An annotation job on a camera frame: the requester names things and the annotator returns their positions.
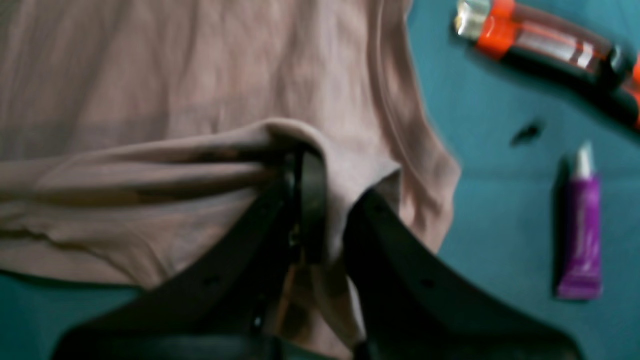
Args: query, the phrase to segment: lip gloss tube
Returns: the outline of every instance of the lip gloss tube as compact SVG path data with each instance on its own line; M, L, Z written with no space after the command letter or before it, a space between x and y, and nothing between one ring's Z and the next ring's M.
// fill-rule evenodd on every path
M600 179L595 174L590 143L577 153L568 200L567 258L557 297L595 299L602 294Z

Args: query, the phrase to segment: red and black object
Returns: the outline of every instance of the red and black object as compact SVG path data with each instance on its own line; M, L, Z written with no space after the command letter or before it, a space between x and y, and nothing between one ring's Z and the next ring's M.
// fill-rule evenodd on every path
M493 0L488 9L475 36L480 51L554 80L567 80L608 114L640 131L640 64L635 51L515 0Z

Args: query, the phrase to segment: fabric fold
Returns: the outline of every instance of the fabric fold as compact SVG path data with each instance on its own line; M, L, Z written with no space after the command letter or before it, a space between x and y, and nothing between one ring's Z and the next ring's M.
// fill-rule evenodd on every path
M304 142L327 167L325 257L292 269L280 335L349 357L365 338L342 260L349 210L375 186L436 252L460 176L425 116L410 5L0 6L0 268L159 286L215 246Z

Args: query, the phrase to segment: pink fabric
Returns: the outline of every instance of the pink fabric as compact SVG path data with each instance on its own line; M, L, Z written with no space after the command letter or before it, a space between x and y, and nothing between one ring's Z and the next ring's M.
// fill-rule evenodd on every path
M322 266L278 333L334 357L365 336L341 261L378 186L437 251L456 162L429 127L395 0L23 0L0 6L0 268L153 288L196 261L297 141L323 155Z

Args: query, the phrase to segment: white tube cap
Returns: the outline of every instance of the white tube cap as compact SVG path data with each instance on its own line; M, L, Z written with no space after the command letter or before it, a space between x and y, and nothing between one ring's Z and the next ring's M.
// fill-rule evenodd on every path
M595 173L593 164L593 148L590 142L586 142L580 147L575 157L575 168L573 170L574 179L591 179Z

